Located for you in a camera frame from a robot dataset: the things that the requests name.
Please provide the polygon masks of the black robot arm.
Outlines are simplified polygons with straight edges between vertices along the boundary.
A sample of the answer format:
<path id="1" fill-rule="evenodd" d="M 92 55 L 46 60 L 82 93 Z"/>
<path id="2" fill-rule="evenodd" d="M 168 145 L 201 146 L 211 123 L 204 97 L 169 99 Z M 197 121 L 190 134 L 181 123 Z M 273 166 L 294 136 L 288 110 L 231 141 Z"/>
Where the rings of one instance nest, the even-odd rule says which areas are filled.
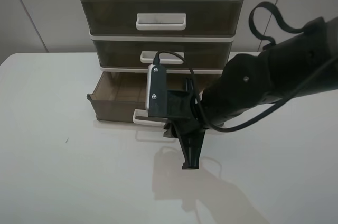
<path id="1" fill-rule="evenodd" d="M 337 19 L 317 18 L 300 34 L 254 56 L 239 53 L 222 75 L 199 90 L 191 75 L 182 90 L 167 86 L 166 68 L 156 54 L 148 73 L 149 117 L 165 118 L 165 136 L 177 138 L 184 169 L 197 169 L 205 131 L 226 132 L 224 123 L 256 106 L 270 108 L 231 127 L 235 132 L 265 118 L 295 97 L 337 89 Z"/>

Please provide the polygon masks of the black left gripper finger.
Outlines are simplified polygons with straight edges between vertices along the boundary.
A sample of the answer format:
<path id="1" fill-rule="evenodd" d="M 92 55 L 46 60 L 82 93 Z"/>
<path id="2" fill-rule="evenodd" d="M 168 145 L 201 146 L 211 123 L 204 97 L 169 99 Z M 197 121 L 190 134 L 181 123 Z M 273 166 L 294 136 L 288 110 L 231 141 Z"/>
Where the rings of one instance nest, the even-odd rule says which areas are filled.
<path id="1" fill-rule="evenodd" d="M 184 156 L 182 169 L 198 169 L 206 129 L 201 127 L 189 132 L 184 132 L 183 129 L 175 126 L 175 131 Z"/>

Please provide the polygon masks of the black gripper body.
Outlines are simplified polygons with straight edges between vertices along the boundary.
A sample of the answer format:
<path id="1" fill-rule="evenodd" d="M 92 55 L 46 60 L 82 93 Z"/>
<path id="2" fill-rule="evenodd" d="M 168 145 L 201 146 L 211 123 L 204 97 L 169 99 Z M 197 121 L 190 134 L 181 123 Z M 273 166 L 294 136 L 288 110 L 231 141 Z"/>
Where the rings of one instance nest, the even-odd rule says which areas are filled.
<path id="1" fill-rule="evenodd" d="M 204 124 L 196 104 L 193 80 L 190 77 L 185 77 L 180 83 L 179 89 L 171 89 L 167 79 L 167 118 L 163 119 L 173 123 L 174 127 L 183 129 L 184 132 L 201 127 L 206 129 L 207 126 Z"/>

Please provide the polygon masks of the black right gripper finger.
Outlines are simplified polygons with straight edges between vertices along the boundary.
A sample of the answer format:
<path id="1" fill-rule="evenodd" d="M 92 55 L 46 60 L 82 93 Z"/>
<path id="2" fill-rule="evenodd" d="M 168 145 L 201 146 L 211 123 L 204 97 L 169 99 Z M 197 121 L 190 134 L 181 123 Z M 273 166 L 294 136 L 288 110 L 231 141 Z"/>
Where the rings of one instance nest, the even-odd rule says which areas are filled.
<path id="1" fill-rule="evenodd" d="M 176 130 L 171 122 L 166 122 L 163 129 L 165 132 L 163 133 L 164 138 L 176 138 Z"/>

